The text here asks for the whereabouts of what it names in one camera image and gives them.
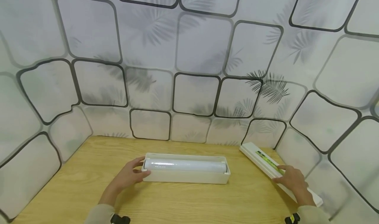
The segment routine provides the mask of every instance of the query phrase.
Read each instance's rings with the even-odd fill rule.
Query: black wrist strap
[[[120,217],[119,215],[115,214],[113,215],[111,219],[112,224],[129,224],[130,218],[127,216]]]
[[[284,219],[285,224],[298,224],[300,221],[300,216],[297,213],[292,214],[292,216],[286,217]]]

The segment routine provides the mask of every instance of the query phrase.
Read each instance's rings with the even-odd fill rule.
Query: human hand
[[[138,157],[125,164],[117,176],[113,178],[110,186],[121,192],[123,189],[135,183],[142,182],[142,179],[151,173],[150,171],[141,171],[139,169],[135,169],[136,167],[143,165],[143,159],[145,159],[145,157]]]
[[[277,184],[282,184],[287,189],[291,190],[300,206],[316,206],[312,194],[307,189],[308,184],[305,181],[302,172],[299,169],[295,169],[293,166],[277,167],[278,169],[285,170],[285,173],[282,177],[274,178],[272,181]]]

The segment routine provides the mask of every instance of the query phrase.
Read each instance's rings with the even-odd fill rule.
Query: tile pattern wallpaper
[[[104,135],[271,147],[335,223],[378,224],[378,7],[0,0],[0,219]]]

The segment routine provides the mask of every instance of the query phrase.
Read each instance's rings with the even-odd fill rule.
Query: hand
[[[135,169],[136,167],[143,165],[143,159],[145,159],[145,157],[138,157],[128,162],[117,174],[117,176],[113,178],[110,185],[115,187],[115,189],[122,191],[126,187],[142,182],[142,179],[150,175],[150,171]]]
[[[278,169],[285,170],[282,177],[272,179],[277,184],[284,185],[287,189],[291,190],[296,197],[297,203],[300,206],[310,205],[316,206],[313,201],[312,194],[308,191],[308,184],[305,181],[304,175],[299,169],[292,166],[277,166]]]
[[[108,204],[114,207],[118,194],[135,183],[142,182],[142,179],[150,175],[150,171],[141,171],[135,169],[142,166],[142,160],[145,157],[138,157],[133,161],[128,162],[121,171],[113,178],[107,188],[104,190],[100,198],[99,204]]]

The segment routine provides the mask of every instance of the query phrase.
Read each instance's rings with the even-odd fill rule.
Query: wooden table
[[[277,162],[275,151],[263,149]],[[120,194],[116,211],[132,224],[279,224],[296,203],[236,146],[91,137],[13,224],[82,224],[124,164],[146,152],[225,156],[226,185],[142,182]]]

